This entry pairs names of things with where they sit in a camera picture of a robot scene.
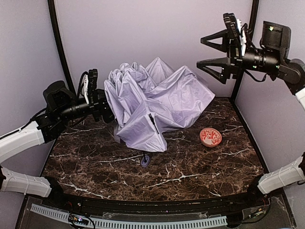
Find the lavender folding umbrella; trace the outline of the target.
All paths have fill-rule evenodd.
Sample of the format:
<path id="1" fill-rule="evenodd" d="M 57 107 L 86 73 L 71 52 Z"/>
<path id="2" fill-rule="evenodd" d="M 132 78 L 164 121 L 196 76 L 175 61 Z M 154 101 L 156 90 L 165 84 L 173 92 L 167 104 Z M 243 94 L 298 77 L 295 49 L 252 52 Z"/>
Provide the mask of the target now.
<path id="1" fill-rule="evenodd" d="M 114 114 L 114 137 L 127 147 L 164 152 L 165 132 L 191 127 L 214 99 L 207 82 L 189 67 L 173 70 L 161 58 L 148 66 L 123 63 L 104 81 Z"/>

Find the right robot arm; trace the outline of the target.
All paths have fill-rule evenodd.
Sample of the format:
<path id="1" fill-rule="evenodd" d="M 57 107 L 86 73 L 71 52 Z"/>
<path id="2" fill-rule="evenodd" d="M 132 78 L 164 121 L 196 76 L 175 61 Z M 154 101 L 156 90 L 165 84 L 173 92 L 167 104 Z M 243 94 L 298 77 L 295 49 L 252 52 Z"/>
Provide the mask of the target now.
<path id="1" fill-rule="evenodd" d="M 301 106 L 305 105 L 305 64 L 299 59 L 288 59 L 291 30 L 289 27 L 263 22 L 260 48 L 256 48 L 248 35 L 247 24 L 236 18 L 225 19 L 226 29 L 201 38 L 201 43 L 225 52 L 224 58 L 198 61 L 196 66 L 225 84 L 231 75 L 240 71 L 265 73 L 272 80 L 282 79 Z M 247 192 L 261 197 L 293 183 L 305 182 L 305 156 L 264 175 L 257 176 Z"/>

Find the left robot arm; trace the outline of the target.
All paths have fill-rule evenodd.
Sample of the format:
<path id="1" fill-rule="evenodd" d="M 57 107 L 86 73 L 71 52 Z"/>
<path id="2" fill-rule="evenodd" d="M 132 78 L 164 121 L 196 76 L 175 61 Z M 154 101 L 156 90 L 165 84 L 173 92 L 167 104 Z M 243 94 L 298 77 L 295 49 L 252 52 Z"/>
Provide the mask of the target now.
<path id="1" fill-rule="evenodd" d="M 34 146 L 46 144 L 58 138 L 68 123 L 92 115 L 96 122 L 109 123 L 114 115 L 105 91 L 95 85 L 87 95 L 78 98 L 66 88 L 64 81 L 56 81 L 43 92 L 46 108 L 37 112 L 27 124 L 0 138 L 0 161 Z M 60 184 L 52 177 L 35 177 L 0 168 L 0 190 L 37 195 L 43 198 L 58 197 L 63 193 Z"/>

